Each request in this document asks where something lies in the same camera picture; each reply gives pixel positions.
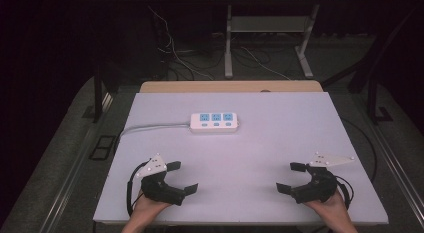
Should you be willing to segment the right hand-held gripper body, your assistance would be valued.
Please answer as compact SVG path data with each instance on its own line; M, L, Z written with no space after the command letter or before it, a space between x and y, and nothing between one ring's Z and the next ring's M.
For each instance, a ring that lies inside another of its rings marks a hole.
M325 202L340 188L344 203L350 204L354 196L353 187L347 181L341 183L342 178L330 172L329 167L353 161L353 157L315 153L309 162L303 163L307 166L305 172L311 175L311 181L302 186L292 187L290 195L298 204L316 200Z

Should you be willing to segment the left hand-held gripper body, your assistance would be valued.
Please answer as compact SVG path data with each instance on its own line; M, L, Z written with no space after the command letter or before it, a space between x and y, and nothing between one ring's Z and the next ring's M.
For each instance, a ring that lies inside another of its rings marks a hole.
M165 182L168 173L166 164L162 156L157 154L141 165L136 171L136 177L141 180L141 191L151 200L181 205L185 192Z

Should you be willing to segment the person's left hand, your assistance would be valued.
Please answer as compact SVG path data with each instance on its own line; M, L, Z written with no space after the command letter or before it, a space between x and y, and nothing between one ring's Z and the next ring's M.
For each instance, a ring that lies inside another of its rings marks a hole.
M137 197L131 217L138 220L153 221L168 207L170 207L169 203L151 200L141 193Z

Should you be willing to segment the person's right hand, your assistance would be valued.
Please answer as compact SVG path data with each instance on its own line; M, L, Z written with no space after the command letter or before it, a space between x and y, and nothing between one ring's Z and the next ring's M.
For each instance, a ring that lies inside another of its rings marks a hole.
M325 202L316 200L306 202L305 205L314 210L326 224L341 223L342 221L350 220L344 204L344 199L339 191L336 191L334 195Z

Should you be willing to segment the white power strip blue sockets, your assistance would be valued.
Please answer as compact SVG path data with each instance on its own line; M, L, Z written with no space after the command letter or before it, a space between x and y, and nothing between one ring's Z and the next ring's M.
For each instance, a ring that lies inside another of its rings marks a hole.
M239 127L236 113L193 113L190 130L194 133L232 133Z

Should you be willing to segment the black metal stand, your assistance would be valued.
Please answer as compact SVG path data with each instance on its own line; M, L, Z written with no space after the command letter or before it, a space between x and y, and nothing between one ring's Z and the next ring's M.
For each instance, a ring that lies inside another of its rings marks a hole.
M94 68L94 121L97 122L103 113L103 99L106 93L115 92L118 82L111 67L98 64Z
M385 107L377 105L378 80L372 76L368 82L367 115L374 125L379 122L392 122L393 118Z

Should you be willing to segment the black floor frame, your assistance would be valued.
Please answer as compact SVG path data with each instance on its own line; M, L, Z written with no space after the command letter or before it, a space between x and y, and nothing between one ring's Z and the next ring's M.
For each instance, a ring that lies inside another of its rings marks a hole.
M115 135L101 135L89 155L89 159L93 161L107 160L116 140Z

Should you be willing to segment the metal floor rail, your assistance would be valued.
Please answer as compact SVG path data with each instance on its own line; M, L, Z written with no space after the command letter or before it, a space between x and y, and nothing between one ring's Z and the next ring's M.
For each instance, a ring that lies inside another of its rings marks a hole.
M108 111L112 102L109 93L81 92L72 101L39 164L42 186L49 186L51 197L37 233L55 231L100 127L95 109Z
M382 156L393 174L400 190L402 191L406 201L408 202L415 218L419 222L421 228L424 230L424 201L421 199L416 188L406 174L404 167L401 165L399 159L395 155L395 151L389 144L389 141L383 135L383 132L378 125L370 124L370 129L373 132L375 139L382 151Z

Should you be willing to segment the white metal desk frame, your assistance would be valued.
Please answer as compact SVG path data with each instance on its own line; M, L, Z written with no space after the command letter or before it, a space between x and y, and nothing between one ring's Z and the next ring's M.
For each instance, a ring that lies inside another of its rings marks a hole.
M303 74L312 78L313 73L305 51L312 35L320 5L315 4L309 15L301 16L237 16L233 7L227 6L224 52L224 76L233 78L231 38L233 33L302 33L302 42L294 50Z

